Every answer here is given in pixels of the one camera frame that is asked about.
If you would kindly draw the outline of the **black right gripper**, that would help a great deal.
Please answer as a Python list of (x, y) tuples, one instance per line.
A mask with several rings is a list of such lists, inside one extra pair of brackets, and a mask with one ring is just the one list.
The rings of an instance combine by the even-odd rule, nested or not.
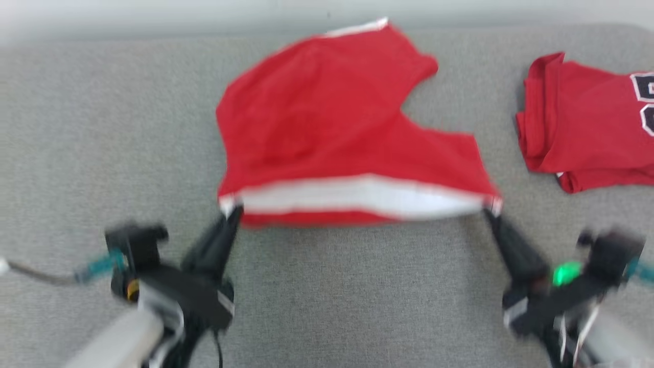
[(502, 299), (505, 326), (516, 337), (537, 339), (548, 358), (579, 358), (581, 333), (570, 337), (568, 322), (574, 310), (603, 294), (603, 279), (581, 266), (556, 266), (551, 272), (509, 219), (483, 213), (510, 277)]

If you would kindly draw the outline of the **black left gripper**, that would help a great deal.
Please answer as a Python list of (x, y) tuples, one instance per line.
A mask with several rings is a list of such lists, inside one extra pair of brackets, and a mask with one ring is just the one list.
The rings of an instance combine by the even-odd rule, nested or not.
[(189, 367), (206, 334), (213, 336), (219, 367), (223, 366), (218, 335), (229, 329), (235, 317), (235, 293), (231, 281), (222, 278), (243, 212), (237, 205), (228, 215), (220, 215), (182, 259), (182, 269), (204, 272), (159, 266), (141, 274), (141, 302), (152, 296), (152, 304), (159, 303), (166, 324), (165, 338), (152, 354), (149, 367)]

